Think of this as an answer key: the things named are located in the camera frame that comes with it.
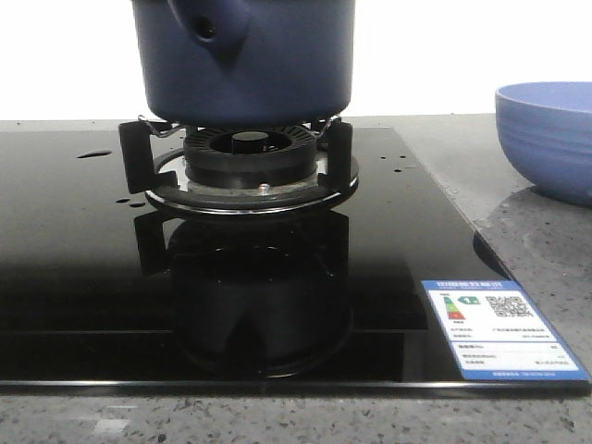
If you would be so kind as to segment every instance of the black glass cooktop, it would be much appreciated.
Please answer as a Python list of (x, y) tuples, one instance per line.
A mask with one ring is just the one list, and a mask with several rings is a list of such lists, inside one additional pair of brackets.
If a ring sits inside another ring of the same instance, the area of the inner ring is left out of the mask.
[(463, 380), (421, 281), (509, 276), (392, 129), (356, 129), (345, 203), (239, 223), (128, 195), (115, 128), (8, 132), (0, 151), (4, 392), (589, 391)]

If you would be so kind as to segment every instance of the blue ceramic bowl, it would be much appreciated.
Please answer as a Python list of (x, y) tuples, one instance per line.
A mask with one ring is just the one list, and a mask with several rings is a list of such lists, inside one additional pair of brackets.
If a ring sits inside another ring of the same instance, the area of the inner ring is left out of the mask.
[(550, 197), (592, 205), (592, 82), (505, 86), (496, 120), (518, 172)]

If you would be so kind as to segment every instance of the gray speckled countertop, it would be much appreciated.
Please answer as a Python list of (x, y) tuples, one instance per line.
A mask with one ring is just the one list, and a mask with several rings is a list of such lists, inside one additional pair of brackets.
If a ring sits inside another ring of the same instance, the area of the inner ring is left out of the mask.
[[(592, 210), (544, 198), (505, 160), (495, 118), (391, 126), (592, 368)], [(22, 122), (22, 126), (32, 125)], [(114, 128), (115, 122), (43, 123)], [(592, 400), (5, 396), (0, 443), (591, 443)]]

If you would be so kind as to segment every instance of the energy efficiency label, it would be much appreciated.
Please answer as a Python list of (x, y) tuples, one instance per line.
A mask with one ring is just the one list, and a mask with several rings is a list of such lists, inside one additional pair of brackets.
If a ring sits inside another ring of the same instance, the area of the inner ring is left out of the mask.
[(585, 368), (516, 282), (422, 283), (464, 379), (589, 380)]

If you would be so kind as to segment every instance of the white wall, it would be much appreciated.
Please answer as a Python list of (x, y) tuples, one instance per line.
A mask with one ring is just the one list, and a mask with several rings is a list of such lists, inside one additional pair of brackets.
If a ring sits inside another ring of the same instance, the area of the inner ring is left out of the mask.
[[(358, 0), (344, 114), (492, 112), (503, 84), (590, 80), (588, 4)], [(0, 119), (149, 114), (130, 0), (2, 0), (0, 49)]]

